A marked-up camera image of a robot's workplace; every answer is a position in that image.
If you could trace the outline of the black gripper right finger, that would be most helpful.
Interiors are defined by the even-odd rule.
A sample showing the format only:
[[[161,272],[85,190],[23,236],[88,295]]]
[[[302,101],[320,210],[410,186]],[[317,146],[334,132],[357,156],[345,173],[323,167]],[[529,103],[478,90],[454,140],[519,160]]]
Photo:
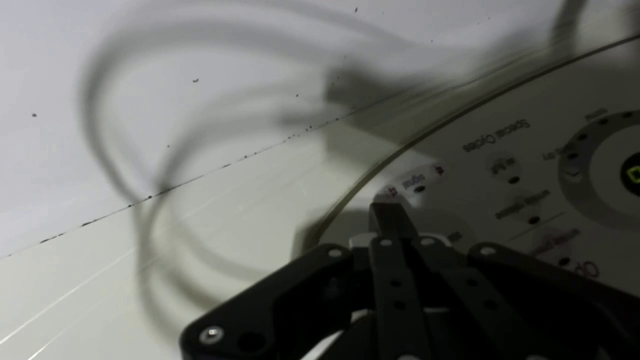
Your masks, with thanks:
[[[404,208],[398,227],[427,270],[427,294],[470,322],[489,360],[640,360],[637,295],[497,242],[467,254],[425,244]]]

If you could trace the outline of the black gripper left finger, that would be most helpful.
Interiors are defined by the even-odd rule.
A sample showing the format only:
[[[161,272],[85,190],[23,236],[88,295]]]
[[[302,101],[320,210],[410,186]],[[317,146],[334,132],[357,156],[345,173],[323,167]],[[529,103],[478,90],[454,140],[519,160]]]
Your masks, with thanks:
[[[404,360],[429,355],[407,210],[376,204],[365,247],[324,244],[207,312],[181,334],[184,360]]]

